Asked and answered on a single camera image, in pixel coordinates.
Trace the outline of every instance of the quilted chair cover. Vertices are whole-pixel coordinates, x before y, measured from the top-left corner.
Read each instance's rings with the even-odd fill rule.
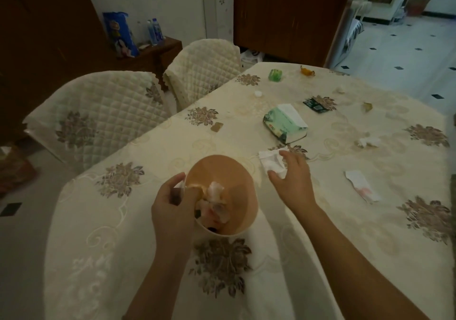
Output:
[[[186,46],[164,74],[183,109],[241,73],[239,47],[228,40],[202,39]]]
[[[25,130],[78,172],[171,116],[152,73],[105,71],[60,87],[28,115]]]

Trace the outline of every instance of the brown flower pattern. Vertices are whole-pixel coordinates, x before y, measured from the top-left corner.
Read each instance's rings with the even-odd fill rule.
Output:
[[[397,208],[407,214],[409,229],[423,229],[425,237],[448,244],[450,236],[453,235],[451,213],[440,201],[433,200],[427,204],[421,197],[416,196],[415,201],[409,200]]]
[[[300,155],[302,155],[305,159],[309,159],[305,154],[307,153],[307,150],[305,150],[304,148],[301,147],[301,145],[296,145],[296,146],[291,146],[290,144],[286,145],[288,147],[288,150],[290,152],[293,152],[293,153],[298,153]],[[270,151],[273,151],[275,149],[280,149],[280,148],[283,148],[285,147],[284,145],[282,145],[281,143],[276,145],[275,147],[272,147],[272,148],[269,148],[268,150]],[[285,160],[285,158],[283,158],[283,162],[285,164],[285,167],[288,167],[287,165],[287,162]]]
[[[237,82],[240,82],[244,86],[252,85],[257,86],[260,78],[257,75],[242,74],[239,75],[236,79]]]
[[[106,168],[106,174],[97,185],[102,185],[100,194],[110,197],[117,193],[117,197],[121,198],[124,195],[131,194],[131,186],[139,185],[140,176],[144,174],[142,166],[131,168],[133,162],[124,165],[122,162],[116,166]]]
[[[160,92],[158,91],[157,85],[152,82],[152,85],[150,88],[145,89],[146,93],[145,96],[148,98],[152,98],[154,101],[157,103],[160,103],[163,105],[163,100],[162,97],[160,96]]]
[[[189,274],[201,276],[199,286],[205,294],[214,294],[217,298],[225,288],[233,298],[237,291],[245,293],[245,281],[241,274],[252,269],[247,258],[252,251],[244,239],[237,238],[232,243],[228,238],[210,240],[196,245],[195,249],[196,267],[190,269]]]
[[[214,109],[208,109],[207,107],[196,107],[194,109],[189,110],[189,114],[185,119],[189,120],[191,124],[195,126],[199,126],[200,124],[213,125],[214,119],[217,119],[217,115],[219,114]]]
[[[313,96],[312,97],[316,102],[318,102],[321,106],[323,106],[325,109],[332,111],[332,110],[337,110],[334,105],[337,105],[334,102],[334,99],[331,99],[330,97],[322,97],[322,96]]]
[[[76,148],[94,144],[95,122],[88,115],[81,117],[79,112],[70,111],[66,120],[59,123],[60,130],[56,130],[57,141]]]
[[[410,126],[405,131],[410,133],[411,140],[423,140],[427,146],[440,146],[449,147],[447,136],[439,129],[434,127],[423,127],[421,124]]]
[[[337,76],[350,76],[350,74],[343,73],[342,71],[337,71],[337,70],[330,70],[330,73],[337,75]]]

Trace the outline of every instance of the right hand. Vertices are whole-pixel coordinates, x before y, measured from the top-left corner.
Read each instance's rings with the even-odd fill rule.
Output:
[[[296,213],[317,206],[312,188],[309,165],[302,156],[288,151],[280,151],[288,164],[286,177],[281,179],[274,171],[268,171],[269,180],[274,185],[285,205]]]

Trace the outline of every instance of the bottle on shelf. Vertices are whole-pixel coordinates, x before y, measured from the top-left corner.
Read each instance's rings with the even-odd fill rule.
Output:
[[[163,33],[162,29],[160,28],[160,24],[158,23],[156,18],[152,19],[152,25],[154,26],[155,36],[157,37],[157,41],[160,43],[163,41]]]
[[[155,34],[154,24],[151,20],[147,20],[147,30],[149,31],[149,39],[151,40],[152,46],[157,45],[158,40]]]

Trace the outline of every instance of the cream tablecloth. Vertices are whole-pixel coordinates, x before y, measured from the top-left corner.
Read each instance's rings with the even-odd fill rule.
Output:
[[[268,80],[272,68],[283,71],[281,82]],[[279,145],[262,117],[281,103],[293,104],[309,125],[307,137],[289,148],[309,158],[318,204],[431,319],[453,318],[443,116],[403,95],[310,68],[315,77],[297,64],[257,64],[70,181],[47,243],[46,318],[120,319],[154,256],[150,209],[158,188],[202,157],[224,154],[251,173],[260,211],[240,238],[198,243],[174,319],[342,319],[308,237],[257,157]],[[302,103],[310,97],[331,111],[313,112]],[[373,110],[364,112],[363,102]],[[224,124],[218,133],[210,130],[215,122]],[[380,147],[354,144],[367,135],[380,138]],[[352,169],[362,171],[380,202],[367,204],[355,192],[344,177]]]

